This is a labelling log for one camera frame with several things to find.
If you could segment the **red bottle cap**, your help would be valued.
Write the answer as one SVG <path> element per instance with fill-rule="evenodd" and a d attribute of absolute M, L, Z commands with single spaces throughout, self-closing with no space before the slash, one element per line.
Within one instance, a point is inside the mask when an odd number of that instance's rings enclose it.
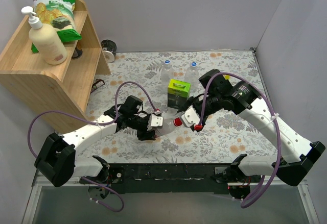
<path fill-rule="evenodd" d="M 182 121 L 180 118 L 175 118 L 175 119 L 173 119 L 173 124 L 174 124 L 174 126 L 179 127 L 182 125 Z"/>

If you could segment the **clear plastic bottle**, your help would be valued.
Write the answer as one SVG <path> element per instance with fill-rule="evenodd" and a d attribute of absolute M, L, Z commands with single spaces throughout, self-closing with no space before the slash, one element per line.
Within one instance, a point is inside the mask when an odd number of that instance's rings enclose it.
<path fill-rule="evenodd" d="M 186 70 L 184 81 L 191 85 L 191 89 L 190 89 L 191 93 L 194 93 L 197 90 L 198 83 L 199 83 L 198 79 L 199 79 L 198 65 L 196 67 L 192 67 L 190 64 L 190 66 Z"/>
<path fill-rule="evenodd" d="M 172 64 L 165 64 L 165 61 L 162 64 L 162 70 L 161 70 L 161 91 L 163 93 L 167 93 L 168 85 L 171 79 L 174 77 L 174 70 L 172 67 Z"/>

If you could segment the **red label water bottle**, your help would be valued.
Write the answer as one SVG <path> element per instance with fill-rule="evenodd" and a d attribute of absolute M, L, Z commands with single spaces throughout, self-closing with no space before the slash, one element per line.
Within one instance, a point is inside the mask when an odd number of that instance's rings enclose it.
<path fill-rule="evenodd" d="M 167 118 L 163 120 L 163 125 L 161 128 L 157 128 L 155 135 L 156 137 L 161 137 L 173 132 L 177 127 L 173 124 L 174 118 Z"/>

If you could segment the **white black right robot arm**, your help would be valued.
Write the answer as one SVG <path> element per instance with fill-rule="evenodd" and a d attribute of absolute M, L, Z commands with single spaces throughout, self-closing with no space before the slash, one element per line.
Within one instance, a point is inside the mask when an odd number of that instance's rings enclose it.
<path fill-rule="evenodd" d="M 179 107 L 186 127 L 200 132 L 209 115 L 231 111 L 254 126 L 278 153 L 276 157 L 241 154 L 218 174 L 218 180 L 242 182 L 249 176 L 277 176 L 297 186 L 325 151 L 320 141 L 311 142 L 287 125 L 249 82 L 232 85 L 217 69 L 204 74 L 199 82 L 205 89 L 203 98 L 191 96 Z"/>

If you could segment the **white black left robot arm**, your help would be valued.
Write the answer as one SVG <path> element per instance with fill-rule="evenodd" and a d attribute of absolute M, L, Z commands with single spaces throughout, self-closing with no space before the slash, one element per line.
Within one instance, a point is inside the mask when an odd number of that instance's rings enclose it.
<path fill-rule="evenodd" d="M 130 95 L 122 104 L 105 111 L 95 121 L 72 132 L 46 138 L 35 160 L 35 167 L 55 186 L 60 187 L 73 177 L 105 183 L 109 177 L 109 163 L 99 156 L 82 159 L 83 150 L 125 128 L 136 130 L 139 140 L 154 140 L 156 129 L 162 127 L 163 117 L 142 110 L 143 102 Z"/>

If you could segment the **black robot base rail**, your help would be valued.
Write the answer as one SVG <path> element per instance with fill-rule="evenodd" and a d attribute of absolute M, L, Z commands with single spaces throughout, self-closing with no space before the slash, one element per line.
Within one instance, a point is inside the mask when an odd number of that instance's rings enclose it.
<path fill-rule="evenodd" d="M 227 182 L 218 174 L 227 164 L 214 163 L 114 163 L 100 184 L 124 193 L 213 192 L 228 194 Z"/>

